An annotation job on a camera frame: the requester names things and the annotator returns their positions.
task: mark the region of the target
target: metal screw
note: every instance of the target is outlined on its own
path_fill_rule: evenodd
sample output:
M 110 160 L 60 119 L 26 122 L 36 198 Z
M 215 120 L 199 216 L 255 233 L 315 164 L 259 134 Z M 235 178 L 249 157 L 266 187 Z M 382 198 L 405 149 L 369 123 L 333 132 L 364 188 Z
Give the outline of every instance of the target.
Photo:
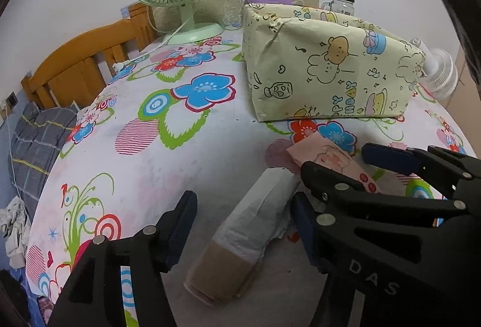
M 336 222 L 336 217 L 334 217 L 332 214 L 319 214 L 316 219 L 317 223 L 322 226 L 329 226 L 332 225 Z
M 464 209 L 466 209 L 466 204 L 463 201 L 456 200 L 456 201 L 454 201 L 454 207 L 456 209 L 460 209 L 460 210 L 463 211 Z
M 104 235 L 97 235 L 93 238 L 92 242 L 93 242 L 93 244 L 99 245 L 99 244 L 102 244 L 104 240 L 105 240 Z
M 349 188 L 349 185 L 347 185 L 346 183 L 338 183 L 334 187 L 342 191 L 342 190 L 347 190 Z
M 142 230 L 142 232 L 144 235 L 153 235 L 157 232 L 157 228 L 154 225 L 148 225 Z

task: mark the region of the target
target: fan power cord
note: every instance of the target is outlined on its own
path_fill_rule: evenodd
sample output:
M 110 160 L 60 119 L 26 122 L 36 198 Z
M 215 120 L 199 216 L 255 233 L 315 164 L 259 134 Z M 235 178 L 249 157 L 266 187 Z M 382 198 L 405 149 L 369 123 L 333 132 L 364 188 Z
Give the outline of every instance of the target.
M 177 30 L 175 30 L 174 33 L 168 38 L 168 40 L 163 40 L 162 43 L 160 45 L 158 45 L 157 47 L 155 47 L 154 49 L 149 50 L 147 53 L 140 54 L 137 57 L 135 57 L 134 59 L 115 63 L 114 66 L 113 66 L 114 70 L 117 73 L 119 73 L 126 65 L 130 64 L 131 62 L 133 62 L 135 60 L 138 60 L 138 59 L 141 59 L 142 57 L 146 56 L 147 54 L 151 54 L 151 53 L 155 52 L 156 50 L 160 49 L 161 47 L 167 46 L 169 44 L 169 41 L 175 36 L 175 34 L 177 34 L 180 30 L 182 30 L 182 27 L 184 27 L 187 23 L 189 23 L 194 18 L 194 15 L 195 15 L 195 13 L 197 12 L 198 9 L 199 8 L 196 8 L 194 10 L 192 16 L 190 18 L 188 18 L 185 22 L 183 22 L 180 25 L 180 27 Z M 148 20 L 149 24 L 152 26 L 152 28 L 154 28 L 158 32 L 162 32 L 160 30 L 157 30 L 157 28 L 152 24 L 152 21 L 150 19 L 150 14 L 148 12 L 147 12 L 147 20 Z
M 154 17 L 154 23 L 155 23 L 155 12 L 160 9 L 160 8 L 174 8 L 174 7 L 156 7 L 155 9 L 153 9 L 151 6 L 147 6 L 147 8 L 150 8 L 152 10 L 152 16 Z M 149 13 L 147 13 L 147 20 L 150 24 L 150 26 L 157 32 L 161 33 L 161 34 L 167 34 L 169 33 L 171 30 L 169 31 L 163 31 L 163 30 L 159 30 L 154 23 L 152 23 L 152 19 L 151 19 L 151 16 Z

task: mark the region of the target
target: white fan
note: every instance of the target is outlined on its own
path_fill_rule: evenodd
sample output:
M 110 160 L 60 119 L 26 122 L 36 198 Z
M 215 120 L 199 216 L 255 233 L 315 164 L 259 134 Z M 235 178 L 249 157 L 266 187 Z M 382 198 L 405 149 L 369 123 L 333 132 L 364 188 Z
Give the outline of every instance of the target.
M 458 83 L 458 69 L 451 55 L 443 49 L 428 49 L 422 40 L 413 38 L 410 43 L 426 54 L 422 76 L 418 81 L 437 99 L 451 95 Z

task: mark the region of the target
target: red flower print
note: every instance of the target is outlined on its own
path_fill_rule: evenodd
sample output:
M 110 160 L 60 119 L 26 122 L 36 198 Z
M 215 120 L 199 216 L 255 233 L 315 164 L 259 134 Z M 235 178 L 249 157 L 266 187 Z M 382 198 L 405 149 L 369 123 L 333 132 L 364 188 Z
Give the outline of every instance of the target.
M 442 117 L 439 117 L 440 121 L 443 123 L 444 128 L 446 129 L 447 132 L 453 133 L 453 129 L 449 126 L 449 124 L 446 122 L 446 120 Z
M 67 137 L 67 142 L 71 141 L 74 138 L 74 136 L 77 134 L 77 132 L 80 130 L 81 127 L 82 125 L 80 124 L 75 126 L 75 128 L 72 130 L 70 135 Z
M 156 67 L 153 67 L 153 71 L 168 71 L 169 69 L 175 68 L 177 66 L 177 62 L 182 61 L 184 59 L 183 56 L 177 57 L 169 57 L 162 61 Z
M 302 139 L 310 136 L 312 133 L 317 132 L 317 125 L 312 120 L 292 121 L 289 124 L 289 128 L 294 132 L 294 143 L 297 143 Z

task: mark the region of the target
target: wooden bed headboard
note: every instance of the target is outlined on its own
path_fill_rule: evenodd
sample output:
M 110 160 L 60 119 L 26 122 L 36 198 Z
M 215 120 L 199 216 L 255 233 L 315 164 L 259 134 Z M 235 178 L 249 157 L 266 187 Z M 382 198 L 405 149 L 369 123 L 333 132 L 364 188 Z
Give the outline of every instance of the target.
M 22 87 L 28 99 L 40 107 L 56 107 L 52 92 L 62 107 L 70 106 L 73 101 L 80 107 L 90 106 L 105 88 L 93 57 L 102 53 L 113 76 L 113 65 L 127 60 L 125 42 L 135 39 L 137 48 L 142 51 L 157 37 L 149 24 L 147 14 L 151 12 L 146 5 L 137 3 L 128 10 L 130 19 L 119 20 L 68 41 L 50 54 L 32 77 L 23 78 Z

